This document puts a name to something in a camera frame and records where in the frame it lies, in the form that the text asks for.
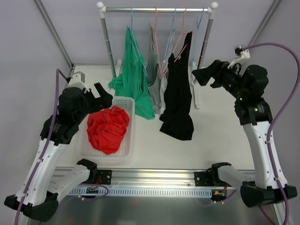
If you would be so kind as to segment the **pink hanger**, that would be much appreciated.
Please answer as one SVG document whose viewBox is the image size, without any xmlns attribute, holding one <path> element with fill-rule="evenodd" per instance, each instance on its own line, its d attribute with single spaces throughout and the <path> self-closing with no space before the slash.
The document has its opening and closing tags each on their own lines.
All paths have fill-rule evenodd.
<svg viewBox="0 0 300 225">
<path fill-rule="evenodd" d="M 149 35 L 150 35 L 150 47 L 149 47 L 149 58 L 148 58 L 148 65 L 147 68 L 150 68 L 151 75 L 154 78 L 159 76 L 159 80 L 161 80 L 161 66 L 159 60 L 159 51 L 158 51 L 158 39 L 157 39 L 157 19 L 158 19 L 158 10 L 155 6 L 155 26 L 152 26 L 149 23 Z"/>
<path fill-rule="evenodd" d="M 183 36 L 183 34 L 185 33 L 184 32 L 184 24 L 185 24 L 185 17 L 186 17 L 186 11 L 187 11 L 187 9 L 188 8 L 185 8 L 185 10 L 184 10 L 184 12 L 183 12 L 183 20 L 182 20 L 182 26 L 181 26 L 181 33 L 180 33 L 180 35 L 179 35 L 179 37 L 178 37 L 178 39 L 177 39 L 177 42 L 176 42 L 176 45 L 173 47 L 173 49 L 172 49 L 172 53 L 174 54 L 175 53 L 175 51 L 176 51 L 176 48 L 177 48 L 177 46 L 178 46 L 178 44 L 179 44 L 179 42 L 180 42 L 180 40 L 181 40 L 181 37 Z M 164 68 L 164 70 L 163 70 L 163 75 L 166 75 L 166 73 L 167 73 L 167 65 L 168 65 L 168 63 L 166 64 L 166 66 L 165 66 L 165 68 Z"/>
</svg>

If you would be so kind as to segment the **grey tank top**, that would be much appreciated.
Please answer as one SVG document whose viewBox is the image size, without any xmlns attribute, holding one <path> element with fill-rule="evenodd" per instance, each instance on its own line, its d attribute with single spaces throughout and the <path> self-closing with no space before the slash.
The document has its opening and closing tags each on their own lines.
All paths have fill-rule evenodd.
<svg viewBox="0 0 300 225">
<path fill-rule="evenodd" d="M 162 113 L 162 101 L 160 96 L 161 79 L 158 73 L 159 55 L 155 53 L 154 49 L 154 30 L 153 27 L 149 27 L 149 54 L 146 66 L 147 71 L 147 87 L 149 97 L 153 106 L 155 114 L 160 115 Z"/>
</svg>

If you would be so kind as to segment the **metal clothes rack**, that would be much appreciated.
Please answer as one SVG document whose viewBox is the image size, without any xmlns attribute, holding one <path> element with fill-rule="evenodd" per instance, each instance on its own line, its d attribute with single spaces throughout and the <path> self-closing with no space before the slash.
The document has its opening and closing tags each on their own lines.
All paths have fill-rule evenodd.
<svg viewBox="0 0 300 225">
<path fill-rule="evenodd" d="M 110 40 L 109 40 L 109 36 L 108 36 L 108 30 L 107 30 L 107 25 L 106 25 L 106 21 L 105 21 L 105 14 L 107 12 L 112 12 L 112 13 L 117 13 L 117 12 L 121 12 L 121 13 L 131 13 L 131 26 L 132 26 L 132 22 L 133 22 L 133 12 L 138 12 L 138 13 L 151 13 L 154 12 L 156 13 L 156 20 L 155 20 L 155 26 L 154 26 L 154 34 L 155 34 L 155 43 L 156 47 L 158 47 L 157 45 L 157 14 L 158 13 L 173 13 L 173 21 L 172 21 L 172 26 L 171 26 L 171 33 L 169 35 L 168 38 L 168 42 L 167 42 L 167 47 L 166 47 L 166 51 L 165 51 L 165 56 L 164 56 L 164 60 L 163 63 L 165 63 L 166 66 L 166 59 L 167 59 L 167 50 L 169 50 L 171 48 L 171 40 L 173 40 L 174 35 L 175 35 L 175 29 L 174 29 L 174 19 L 175 19 L 175 14 L 176 12 L 180 12 L 184 14 L 184 18 L 185 18 L 185 14 L 186 13 L 201 13 L 201 17 L 200 19 L 197 21 L 197 27 L 195 30 L 195 37 L 194 37 L 194 44 L 193 44 L 193 50 L 196 50 L 196 41 L 197 41 L 197 35 L 199 34 L 199 28 L 201 25 L 201 20 L 203 17 L 203 13 L 207 13 L 209 15 L 208 17 L 208 23 L 207 23 L 207 27 L 206 27 L 206 31 L 205 31 L 205 35 L 204 35 L 204 39 L 203 39 L 203 44 L 202 44 L 202 49 L 201 49 L 201 53 L 199 56 L 199 61 L 197 64 L 197 69 L 202 68 L 203 65 L 203 60 L 204 60 L 204 56 L 206 53 L 206 48 L 207 48 L 207 44 L 208 44 L 208 40 L 209 40 L 209 36 L 210 36 L 210 31 L 211 31 L 211 27 L 213 24 L 213 20 L 216 14 L 216 10 L 218 8 L 218 3 L 217 2 L 212 2 L 211 6 L 208 7 L 207 9 L 203 8 L 203 9 L 183 9 L 183 8 L 159 8 L 157 9 L 156 7 L 152 8 L 117 8 L 117 7 L 106 7 L 104 6 L 104 4 L 102 2 L 98 2 L 97 3 L 97 8 L 98 8 L 98 12 L 99 12 L 99 16 L 100 16 L 100 20 L 101 20 L 101 25 L 102 25 L 102 30 L 103 30 L 103 34 L 104 34 L 104 38 L 105 38 L 105 45 L 106 45 L 106 50 L 107 50 L 107 54 L 108 54 L 108 58 L 109 58 L 109 63 L 110 63 L 110 67 L 111 67 L 111 73 L 112 73 L 112 77 L 118 77 L 118 75 L 116 74 L 116 70 L 115 70 L 115 65 L 114 65 L 114 61 L 113 61 L 113 54 L 112 54 L 112 50 L 111 50 L 111 45 L 110 45 Z M 191 85 L 193 87 L 193 92 L 194 92 L 194 104 L 195 104 L 195 109 L 200 109 L 200 107 L 203 105 L 202 104 L 202 99 L 201 99 L 201 91 L 200 91 L 200 84 L 196 81 L 195 77 L 192 76 L 191 78 Z"/>
</svg>

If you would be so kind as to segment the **blue hanger under green top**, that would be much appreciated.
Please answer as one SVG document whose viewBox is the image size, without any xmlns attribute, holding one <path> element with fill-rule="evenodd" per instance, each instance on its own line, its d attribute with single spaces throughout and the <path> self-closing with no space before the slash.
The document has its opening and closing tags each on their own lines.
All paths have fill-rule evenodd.
<svg viewBox="0 0 300 225">
<path fill-rule="evenodd" d="M 130 26 L 127 26 L 127 29 L 130 31 L 130 43 L 131 43 L 131 46 L 133 47 L 136 59 L 138 59 L 139 57 L 142 58 L 142 71 L 144 72 L 145 77 L 147 77 L 148 73 L 147 73 L 147 70 L 146 70 L 146 66 L 144 64 L 143 56 L 139 51 L 139 47 L 138 47 L 138 44 L 136 42 L 136 38 L 135 38 L 135 35 L 134 35 L 134 31 L 133 31 L 133 8 L 130 7 L 129 11 L 130 11 L 130 15 L 131 15 L 131 20 L 130 20 Z"/>
</svg>

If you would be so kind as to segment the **white tank top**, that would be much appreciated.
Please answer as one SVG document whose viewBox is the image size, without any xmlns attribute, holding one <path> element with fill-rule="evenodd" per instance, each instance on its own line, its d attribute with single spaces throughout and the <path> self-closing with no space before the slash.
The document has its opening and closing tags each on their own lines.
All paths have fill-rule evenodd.
<svg viewBox="0 0 300 225">
<path fill-rule="evenodd" d="M 160 83 L 160 100 L 161 100 L 161 108 L 159 111 L 159 115 L 162 115 L 165 111 L 165 100 L 164 100 L 164 94 L 167 87 L 167 77 L 166 75 L 161 76 L 161 83 Z"/>
</svg>

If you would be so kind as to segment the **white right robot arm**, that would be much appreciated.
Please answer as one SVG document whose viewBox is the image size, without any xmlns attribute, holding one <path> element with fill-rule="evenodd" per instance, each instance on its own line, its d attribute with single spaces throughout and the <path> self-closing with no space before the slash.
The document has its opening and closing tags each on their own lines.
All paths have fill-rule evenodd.
<svg viewBox="0 0 300 225">
<path fill-rule="evenodd" d="M 281 203 L 295 198 L 298 193 L 290 186 L 281 169 L 272 132 L 270 106 L 262 95 L 269 83 L 267 69 L 250 65 L 240 74 L 241 65 L 229 66 L 228 62 L 215 60 L 211 65 L 193 70 L 201 86 L 210 79 L 212 88 L 223 87 L 235 99 L 234 110 L 247 136 L 255 166 L 254 179 L 236 170 L 230 163 L 214 163 L 205 175 L 215 186 L 228 184 L 240 191 L 244 204 L 251 208 Z"/>
</svg>

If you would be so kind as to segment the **blue hanger under white top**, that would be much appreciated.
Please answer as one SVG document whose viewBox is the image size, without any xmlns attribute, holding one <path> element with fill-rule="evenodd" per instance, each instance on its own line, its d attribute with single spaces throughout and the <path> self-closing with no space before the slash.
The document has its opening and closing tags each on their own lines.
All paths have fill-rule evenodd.
<svg viewBox="0 0 300 225">
<path fill-rule="evenodd" d="M 169 55 L 172 52 L 172 47 L 173 47 L 173 39 L 174 39 L 174 33 L 175 33 L 175 28 L 174 28 L 174 19 L 175 19 L 175 14 L 176 14 L 176 9 L 173 12 L 173 19 L 172 19 L 172 25 L 171 25 L 171 31 L 170 31 L 170 35 L 168 37 L 168 41 L 167 41 L 167 45 L 166 45 L 166 50 L 165 50 L 165 54 L 164 54 L 164 60 L 163 60 L 163 64 L 162 64 L 162 69 L 161 69 L 161 76 L 164 76 L 164 70 L 167 64 L 167 60 L 169 58 Z"/>
</svg>

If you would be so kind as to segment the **aluminium frame post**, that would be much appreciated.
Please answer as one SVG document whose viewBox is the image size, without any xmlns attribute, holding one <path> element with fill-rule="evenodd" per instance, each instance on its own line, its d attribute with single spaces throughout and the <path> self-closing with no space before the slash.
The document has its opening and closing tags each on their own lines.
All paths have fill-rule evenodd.
<svg viewBox="0 0 300 225">
<path fill-rule="evenodd" d="M 56 28 L 54 27 L 54 24 L 49 16 L 45 6 L 43 5 L 41 0 L 33 0 L 33 2 L 35 3 L 39 13 L 41 14 L 41 17 L 43 18 L 52 38 L 54 39 L 60 53 L 62 54 L 65 62 L 67 63 L 69 69 L 72 70 L 74 67 L 74 64 L 71 61 L 71 58 L 70 58 L 69 54 L 67 53 L 65 46 L 64 46 Z"/>
<path fill-rule="evenodd" d="M 260 39 L 264 29 L 267 27 L 270 19 L 275 14 L 277 8 L 281 4 L 282 0 L 273 0 L 269 8 L 267 9 L 265 15 L 263 16 L 262 20 L 260 21 L 258 27 L 256 28 L 254 34 L 252 35 L 248 46 L 255 45 L 258 40 Z"/>
</svg>

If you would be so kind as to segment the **white plastic basket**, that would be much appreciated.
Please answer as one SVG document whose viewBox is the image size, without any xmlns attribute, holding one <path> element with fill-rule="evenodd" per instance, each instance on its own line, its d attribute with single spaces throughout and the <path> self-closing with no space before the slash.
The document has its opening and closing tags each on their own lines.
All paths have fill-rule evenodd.
<svg viewBox="0 0 300 225">
<path fill-rule="evenodd" d="M 134 121 L 135 121 L 135 101 L 130 97 L 115 96 L 112 99 L 113 106 L 118 106 L 119 108 L 126 111 L 129 116 L 130 122 L 127 127 L 127 132 L 121 141 L 120 147 L 116 153 L 111 155 L 106 155 L 103 152 L 96 150 L 92 147 L 87 136 L 87 120 L 88 116 L 81 122 L 78 131 L 78 144 L 76 145 L 77 151 L 81 157 L 88 159 L 90 161 L 97 160 L 124 160 L 129 158 L 132 153 L 132 135 L 134 134 Z"/>
</svg>

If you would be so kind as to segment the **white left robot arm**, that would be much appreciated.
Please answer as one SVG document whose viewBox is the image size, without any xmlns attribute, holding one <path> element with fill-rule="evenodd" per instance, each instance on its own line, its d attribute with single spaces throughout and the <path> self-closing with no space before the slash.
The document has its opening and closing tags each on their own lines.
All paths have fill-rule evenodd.
<svg viewBox="0 0 300 225">
<path fill-rule="evenodd" d="M 85 86 L 69 85 L 61 94 L 55 93 L 53 113 L 44 122 L 34 162 L 21 187 L 9 195 L 4 205 L 15 210 L 15 224 L 19 216 L 47 222 L 57 211 L 61 200 L 79 184 L 94 184 L 97 164 L 87 159 L 79 160 L 73 170 L 56 184 L 50 181 L 62 153 L 79 131 L 79 125 L 91 113 L 112 105 L 113 97 L 100 83 L 94 84 L 99 97 Z"/>
</svg>

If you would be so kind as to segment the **green tank top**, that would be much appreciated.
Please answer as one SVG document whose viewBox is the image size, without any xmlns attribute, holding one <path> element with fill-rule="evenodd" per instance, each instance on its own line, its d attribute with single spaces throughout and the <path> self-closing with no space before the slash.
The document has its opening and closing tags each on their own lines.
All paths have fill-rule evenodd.
<svg viewBox="0 0 300 225">
<path fill-rule="evenodd" d="M 142 58 L 136 59 L 130 43 L 130 31 L 128 29 L 125 35 L 122 72 L 118 77 L 114 77 L 108 86 L 115 90 L 116 96 L 130 97 L 135 101 L 136 115 L 148 120 L 155 118 L 146 77 L 142 70 Z"/>
</svg>

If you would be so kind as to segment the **aluminium frame right post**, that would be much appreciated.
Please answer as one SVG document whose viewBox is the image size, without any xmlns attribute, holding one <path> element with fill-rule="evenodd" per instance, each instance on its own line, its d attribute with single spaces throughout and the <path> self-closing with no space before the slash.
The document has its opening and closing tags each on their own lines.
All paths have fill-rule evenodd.
<svg viewBox="0 0 300 225">
<path fill-rule="evenodd" d="M 269 8 L 267 9 L 265 15 L 263 16 L 262 20 L 260 21 L 258 27 L 256 28 L 254 34 L 252 35 L 248 46 L 255 45 L 258 40 L 260 39 L 264 29 L 267 27 L 270 19 L 275 14 L 277 8 L 281 4 L 282 0 L 273 0 Z"/>
</svg>

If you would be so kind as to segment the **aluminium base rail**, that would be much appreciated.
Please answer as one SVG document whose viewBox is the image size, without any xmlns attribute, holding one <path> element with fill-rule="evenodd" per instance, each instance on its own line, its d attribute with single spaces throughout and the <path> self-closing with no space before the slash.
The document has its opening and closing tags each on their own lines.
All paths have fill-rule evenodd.
<svg viewBox="0 0 300 225">
<path fill-rule="evenodd" d="M 105 185 L 133 187 L 213 187 L 205 170 L 98 168 Z"/>
</svg>

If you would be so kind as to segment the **pink hanger under grey top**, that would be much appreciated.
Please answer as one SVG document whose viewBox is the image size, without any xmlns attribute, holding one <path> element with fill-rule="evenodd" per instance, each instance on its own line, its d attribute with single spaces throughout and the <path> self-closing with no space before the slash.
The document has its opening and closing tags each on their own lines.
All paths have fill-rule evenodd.
<svg viewBox="0 0 300 225">
<path fill-rule="evenodd" d="M 161 80 L 161 66 L 159 60 L 159 51 L 158 51 L 158 39 L 157 39 L 157 19 L 158 19 L 158 10 L 155 6 L 155 26 L 152 26 L 149 23 L 149 35 L 150 35 L 150 47 L 149 47 L 149 58 L 148 58 L 148 65 L 147 68 L 150 68 L 151 75 L 154 78 L 159 76 L 159 80 Z"/>
</svg>

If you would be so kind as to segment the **black tank top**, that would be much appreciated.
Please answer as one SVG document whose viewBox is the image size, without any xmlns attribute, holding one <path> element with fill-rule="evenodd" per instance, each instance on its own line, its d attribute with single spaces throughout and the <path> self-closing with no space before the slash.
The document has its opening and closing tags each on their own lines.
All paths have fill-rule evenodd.
<svg viewBox="0 0 300 225">
<path fill-rule="evenodd" d="M 172 53 L 168 59 L 168 82 L 164 93 L 165 110 L 160 132 L 181 141 L 192 140 L 194 125 L 190 113 L 192 94 L 189 84 L 188 61 L 192 32 L 187 33 L 178 59 Z"/>
</svg>

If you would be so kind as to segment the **blue hanger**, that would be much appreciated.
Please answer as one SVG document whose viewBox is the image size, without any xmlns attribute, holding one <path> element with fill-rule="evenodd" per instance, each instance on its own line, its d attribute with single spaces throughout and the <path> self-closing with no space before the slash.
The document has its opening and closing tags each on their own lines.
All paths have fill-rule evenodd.
<svg viewBox="0 0 300 225">
<path fill-rule="evenodd" d="M 127 29 L 130 31 L 130 43 L 131 43 L 131 46 L 133 47 L 136 59 L 138 59 L 139 57 L 142 58 L 142 71 L 144 72 L 145 77 L 147 77 L 148 73 L 147 73 L 147 70 L 146 70 L 146 66 L 144 64 L 143 56 L 139 51 L 139 47 L 138 47 L 138 44 L 136 42 L 136 38 L 135 38 L 135 35 L 134 35 L 134 31 L 133 31 L 133 8 L 130 7 L 129 11 L 130 11 L 130 15 L 131 15 L 131 20 L 130 20 L 130 26 L 127 26 Z"/>
<path fill-rule="evenodd" d="M 196 22 L 196 28 L 194 30 L 194 40 L 193 40 L 193 46 L 192 46 L 192 59 L 191 59 L 191 69 L 196 68 L 196 50 L 198 47 L 198 38 L 200 35 L 200 26 L 201 26 L 201 21 L 203 18 L 203 12 L 201 12 L 201 15 L 198 17 L 197 22 Z"/>
<path fill-rule="evenodd" d="M 174 39 L 174 33 L 175 33 L 175 28 L 174 28 L 174 19 L 175 19 L 175 14 L 176 14 L 176 9 L 173 12 L 173 19 L 172 19 L 172 25 L 171 25 L 171 31 L 170 31 L 170 35 L 168 37 L 168 41 L 167 41 L 167 45 L 166 45 L 166 50 L 165 50 L 165 54 L 164 54 L 164 60 L 163 60 L 163 64 L 162 64 L 162 69 L 161 69 L 161 76 L 164 76 L 164 70 L 167 64 L 167 60 L 169 58 L 169 55 L 172 52 L 172 47 L 173 47 L 173 39 Z"/>
</svg>

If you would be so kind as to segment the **aluminium frame left post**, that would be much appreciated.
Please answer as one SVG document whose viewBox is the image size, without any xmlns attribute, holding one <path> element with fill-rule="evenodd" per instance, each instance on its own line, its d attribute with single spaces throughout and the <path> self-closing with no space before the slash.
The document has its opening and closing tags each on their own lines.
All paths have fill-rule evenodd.
<svg viewBox="0 0 300 225">
<path fill-rule="evenodd" d="M 35 3 L 39 13 L 41 14 L 41 17 L 43 18 L 52 38 L 54 39 L 60 53 L 62 54 L 65 62 L 67 63 L 69 69 L 72 70 L 74 67 L 74 64 L 71 61 L 71 58 L 70 58 L 69 54 L 67 53 L 65 46 L 64 46 L 56 28 L 54 27 L 54 24 L 49 16 L 45 6 L 43 5 L 41 0 L 33 0 L 33 2 Z"/>
</svg>

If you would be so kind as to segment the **red tank top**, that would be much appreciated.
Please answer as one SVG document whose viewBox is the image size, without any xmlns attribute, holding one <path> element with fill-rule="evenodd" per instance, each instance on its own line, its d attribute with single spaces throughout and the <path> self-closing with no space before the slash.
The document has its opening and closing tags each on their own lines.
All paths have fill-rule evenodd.
<svg viewBox="0 0 300 225">
<path fill-rule="evenodd" d="M 118 106 L 92 113 L 87 120 L 87 136 L 96 150 L 106 155 L 116 153 L 123 140 L 130 119 Z"/>
</svg>

